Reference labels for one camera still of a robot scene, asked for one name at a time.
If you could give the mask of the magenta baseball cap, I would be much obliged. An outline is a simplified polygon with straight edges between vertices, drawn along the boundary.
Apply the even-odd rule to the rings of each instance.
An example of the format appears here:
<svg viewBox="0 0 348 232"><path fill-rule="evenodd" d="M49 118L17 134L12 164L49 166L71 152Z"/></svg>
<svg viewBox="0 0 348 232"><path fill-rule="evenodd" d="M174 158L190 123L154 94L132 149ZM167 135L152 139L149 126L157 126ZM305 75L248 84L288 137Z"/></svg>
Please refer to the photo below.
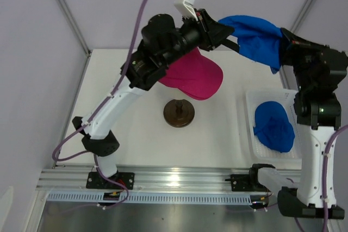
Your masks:
<svg viewBox="0 0 348 232"><path fill-rule="evenodd" d="M203 91L203 92L183 91L183 93L189 96L190 98L198 100L198 101L209 99L215 94L215 92L209 92L209 91L208 92L207 91Z"/></svg>

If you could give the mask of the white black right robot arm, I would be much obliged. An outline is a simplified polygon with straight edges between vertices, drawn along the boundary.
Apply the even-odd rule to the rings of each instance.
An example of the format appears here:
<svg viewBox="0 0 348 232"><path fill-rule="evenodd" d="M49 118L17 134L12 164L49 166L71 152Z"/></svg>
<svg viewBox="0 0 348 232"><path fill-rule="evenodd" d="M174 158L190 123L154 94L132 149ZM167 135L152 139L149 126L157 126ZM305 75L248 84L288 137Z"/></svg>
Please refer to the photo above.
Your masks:
<svg viewBox="0 0 348 232"><path fill-rule="evenodd" d="M298 93L294 98L300 127L301 177L292 183L274 166L254 164L248 185L277 196L283 216L342 220L345 211L333 188L334 142L340 132L341 105L335 95L347 75L347 55L282 29L280 61L293 68Z"/></svg>

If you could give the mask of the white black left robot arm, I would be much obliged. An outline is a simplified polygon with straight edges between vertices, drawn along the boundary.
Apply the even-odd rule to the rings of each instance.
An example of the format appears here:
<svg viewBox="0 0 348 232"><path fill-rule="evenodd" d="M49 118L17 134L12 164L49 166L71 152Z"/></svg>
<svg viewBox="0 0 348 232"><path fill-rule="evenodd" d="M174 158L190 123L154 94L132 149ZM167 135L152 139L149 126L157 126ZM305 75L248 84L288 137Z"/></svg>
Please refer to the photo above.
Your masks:
<svg viewBox="0 0 348 232"><path fill-rule="evenodd" d="M155 83L177 60L194 48L212 51L220 45L238 51L236 43L228 40L234 32L213 20L205 9L194 11L197 19L185 18L180 28L169 14L153 16L141 30L142 40L135 52L130 52L121 67L121 74L111 91L94 112L74 117L75 130L82 134L84 148L96 159L101 172L98 182L106 189L117 184L117 166L113 156L120 144L111 131L118 117Z"/></svg>

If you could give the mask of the brown wooden round stand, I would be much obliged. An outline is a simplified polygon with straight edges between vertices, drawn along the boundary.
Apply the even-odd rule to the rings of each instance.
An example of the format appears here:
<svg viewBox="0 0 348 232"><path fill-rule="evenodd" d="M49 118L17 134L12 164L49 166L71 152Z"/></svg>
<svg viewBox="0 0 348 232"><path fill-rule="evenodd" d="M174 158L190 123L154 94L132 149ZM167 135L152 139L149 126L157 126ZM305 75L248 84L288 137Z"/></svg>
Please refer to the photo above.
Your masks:
<svg viewBox="0 0 348 232"><path fill-rule="evenodd" d="M164 120L175 128L188 126L194 119L194 106L186 99L172 99L163 110Z"/></svg>

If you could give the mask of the blue cap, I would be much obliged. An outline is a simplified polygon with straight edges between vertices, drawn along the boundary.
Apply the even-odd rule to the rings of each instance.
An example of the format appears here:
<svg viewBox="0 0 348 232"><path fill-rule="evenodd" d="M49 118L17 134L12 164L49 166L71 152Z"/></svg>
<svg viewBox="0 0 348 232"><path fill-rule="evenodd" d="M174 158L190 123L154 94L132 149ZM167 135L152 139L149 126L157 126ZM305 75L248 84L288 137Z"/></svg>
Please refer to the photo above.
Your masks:
<svg viewBox="0 0 348 232"><path fill-rule="evenodd" d="M280 153L291 151L295 133L284 107L277 102L267 101L257 106L253 133L268 149Z"/></svg>
<svg viewBox="0 0 348 232"><path fill-rule="evenodd" d="M279 47L282 32L271 22L254 16L233 15L222 18L219 23L234 28L239 54L269 66L273 74L281 68Z"/></svg>

